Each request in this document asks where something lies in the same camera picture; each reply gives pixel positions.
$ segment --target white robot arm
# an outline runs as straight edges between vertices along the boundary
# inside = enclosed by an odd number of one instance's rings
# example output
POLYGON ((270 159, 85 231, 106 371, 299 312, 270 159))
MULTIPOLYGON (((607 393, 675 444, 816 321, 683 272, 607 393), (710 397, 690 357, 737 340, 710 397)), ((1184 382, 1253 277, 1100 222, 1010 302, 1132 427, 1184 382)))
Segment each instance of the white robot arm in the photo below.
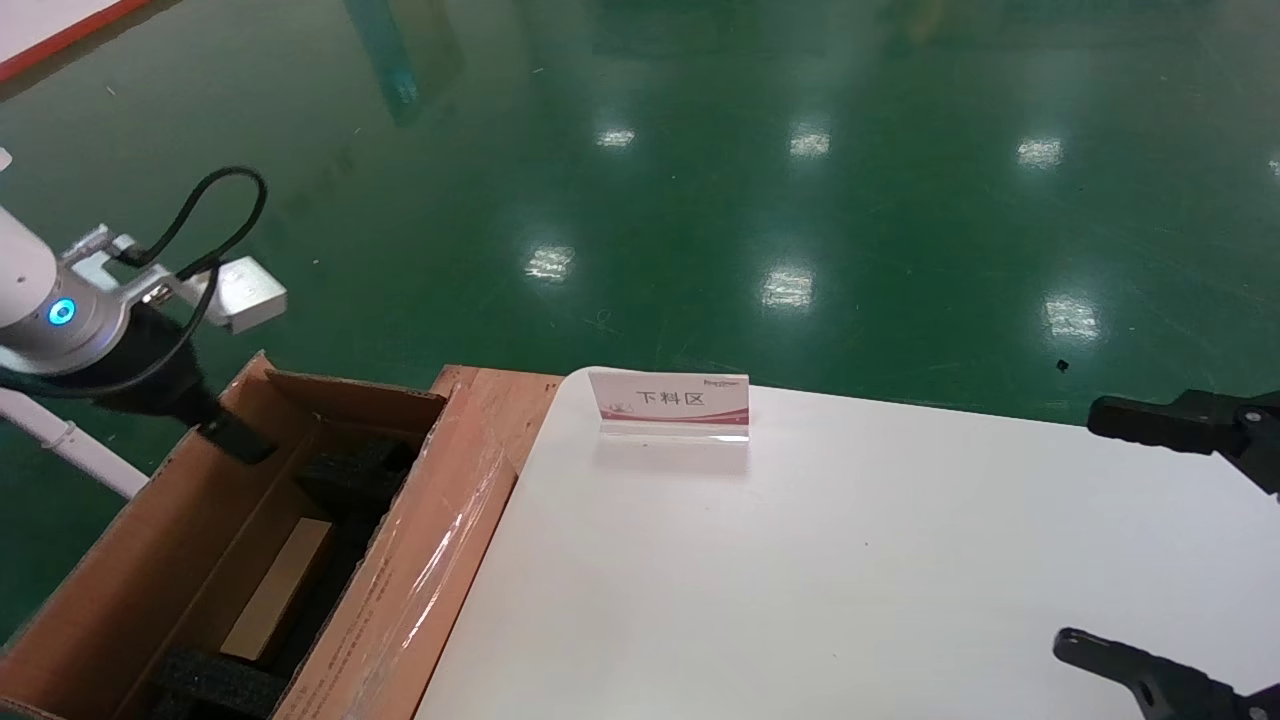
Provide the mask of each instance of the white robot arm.
POLYGON ((197 184, 152 247, 99 225, 61 255, 0 208, 0 388, 173 416, 244 462, 268 457, 274 445, 205 387, 189 342, 202 319, 234 333, 285 310, 284 287, 256 261, 221 259, 248 234, 265 202, 261 176, 223 168, 197 184), (169 272, 155 263, 201 195, 234 176, 253 179, 259 190, 241 228, 183 269, 169 272), (108 270, 109 261, 140 273, 120 283, 108 270), (156 309, 174 295, 195 306, 186 325, 156 309))

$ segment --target blue indicator light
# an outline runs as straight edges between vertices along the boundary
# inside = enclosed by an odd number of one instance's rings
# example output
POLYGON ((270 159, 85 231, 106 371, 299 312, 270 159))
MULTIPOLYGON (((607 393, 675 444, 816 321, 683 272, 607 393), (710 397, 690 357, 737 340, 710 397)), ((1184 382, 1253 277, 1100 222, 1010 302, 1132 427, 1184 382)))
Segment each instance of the blue indicator light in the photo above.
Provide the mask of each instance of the blue indicator light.
POLYGON ((76 301, 64 297, 49 306, 49 322, 55 325, 65 325, 76 316, 76 301))

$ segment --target green floor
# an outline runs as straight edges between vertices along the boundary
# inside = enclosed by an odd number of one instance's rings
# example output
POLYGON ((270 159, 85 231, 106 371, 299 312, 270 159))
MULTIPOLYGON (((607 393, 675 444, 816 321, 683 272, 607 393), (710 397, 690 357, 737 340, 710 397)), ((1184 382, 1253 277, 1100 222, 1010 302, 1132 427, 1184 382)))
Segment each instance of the green floor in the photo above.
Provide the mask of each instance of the green floor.
MULTIPOLYGON (((201 333, 219 387, 266 348, 1082 423, 1280 386, 1277 32, 1272 0, 183 0, 0 88, 0 204, 150 241, 204 173, 261 169, 248 250, 292 309, 201 333)), ((179 436, 51 406, 146 469, 179 436)), ((120 501, 0 448, 3 635, 120 501)))

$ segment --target cardboard box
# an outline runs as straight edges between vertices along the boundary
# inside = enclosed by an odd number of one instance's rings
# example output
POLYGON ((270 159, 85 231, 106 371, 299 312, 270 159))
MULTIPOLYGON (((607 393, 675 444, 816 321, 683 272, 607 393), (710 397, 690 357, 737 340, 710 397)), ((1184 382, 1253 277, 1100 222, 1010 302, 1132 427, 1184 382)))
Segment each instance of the cardboard box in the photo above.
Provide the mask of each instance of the cardboard box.
POLYGON ((6 648, 0 708, 145 717, 165 650, 215 653, 298 520, 325 519, 300 466, 392 434, 422 451, 274 717, 411 717, 558 384, 507 373, 521 380, 472 389, 476 373, 493 372, 447 368, 445 401, 255 357, 223 401, 279 451, 248 468, 188 433, 6 648), (508 397, 521 409, 494 420, 508 397))

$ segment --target black cable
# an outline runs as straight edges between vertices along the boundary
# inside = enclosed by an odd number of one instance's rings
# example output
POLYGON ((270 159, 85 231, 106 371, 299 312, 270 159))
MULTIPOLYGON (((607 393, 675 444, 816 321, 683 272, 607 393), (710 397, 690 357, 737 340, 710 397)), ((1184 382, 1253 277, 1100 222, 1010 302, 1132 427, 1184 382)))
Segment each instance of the black cable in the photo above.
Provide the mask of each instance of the black cable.
POLYGON ((196 209, 196 204, 200 202, 205 191, 207 191, 215 182, 232 176, 248 177, 255 184, 257 184, 257 197, 253 200, 253 209, 250 210, 248 218, 244 219, 241 227, 237 228, 236 232, 232 233, 232 236, 228 237, 221 245, 201 255, 192 263, 187 264, 187 266, 174 273, 174 277, 178 278, 179 282, 184 282, 192 275, 207 270, 209 279, 205 286, 205 292, 201 293, 200 301, 196 302, 196 309, 192 311, 191 319, 187 320, 187 324, 182 328, 182 333, 178 336, 178 341, 174 342, 173 347, 170 347, 155 363, 147 365, 147 368, 141 373, 111 384, 83 388, 63 388, 46 384, 36 386, 24 382, 14 382, 4 377, 13 373, 4 373, 0 375, 0 387, 13 389, 23 395, 35 395, 54 400, 96 400, 134 388, 169 364, 169 361, 182 351, 182 347, 187 343, 187 341, 191 340, 191 336, 196 333, 196 328, 200 325, 200 322, 205 319, 205 314, 209 311, 209 305, 214 300, 214 292, 218 290, 218 272, 221 265, 221 256, 239 241, 244 240, 244 236, 253 229, 253 225, 257 224, 259 218, 262 215, 262 209, 266 206, 266 181, 261 174, 259 174, 257 170, 241 165, 228 165, 209 173, 198 183, 196 183, 196 187, 192 188, 189 195, 187 195, 187 201, 182 204, 182 209, 178 210, 178 215, 174 217, 172 223, 169 223, 169 228, 164 231, 160 240, 157 240, 155 245, 142 251, 138 251, 136 247, 131 247, 128 251, 122 254, 120 258, 118 258, 118 260, 125 265, 134 268, 145 268, 154 263, 160 252, 173 241, 174 236, 178 234, 178 231, 180 231, 187 223, 187 218, 191 215, 191 211, 196 209))
POLYGON ((9 388, 23 395, 35 395, 52 400, 97 400, 100 397, 116 395, 142 384, 151 375, 159 373, 160 368, 168 365, 169 361, 182 351, 182 346, 191 340, 191 336, 196 334, 196 328, 200 327, 200 320, 205 318, 205 313, 209 311, 209 305, 214 300, 214 291, 218 290, 218 264, 214 264, 214 266, 209 269, 209 284, 205 287, 205 292, 200 295, 200 301, 196 302, 196 309, 192 311, 191 319, 187 320, 187 324, 182 328, 178 341, 173 343, 173 347, 170 347, 168 352, 161 355, 155 363, 147 365, 145 370, 132 378, 97 387, 58 387, 45 384, 26 386, 23 383, 0 379, 0 387, 9 388))
POLYGON ((170 242, 173 242, 173 238, 178 234, 182 227, 187 224, 187 218, 191 217, 192 210, 196 209, 196 205, 200 202, 200 199, 204 197, 205 191, 212 187, 218 181, 233 176, 247 177, 257 184, 257 197, 253 200, 253 209, 250 210, 248 218, 244 219, 241 227, 232 233, 225 242, 174 273, 174 277, 179 281, 186 281, 197 273, 210 269, 212 264, 225 255, 232 247, 244 240, 244 236, 253 229, 253 225, 257 224, 257 219, 262 215, 262 209, 266 206, 266 181, 262 179, 262 176, 253 168, 228 165, 205 176, 198 183, 196 183, 196 187, 191 190, 191 193, 187 195, 187 201, 182 204, 182 209, 178 210, 178 214, 174 217, 173 222, 169 223, 169 227, 160 233, 160 240, 146 250, 131 249, 129 251, 125 251, 120 256, 120 261, 134 268, 145 268, 151 263, 155 263, 155 259, 160 256, 160 252, 164 251, 170 242))

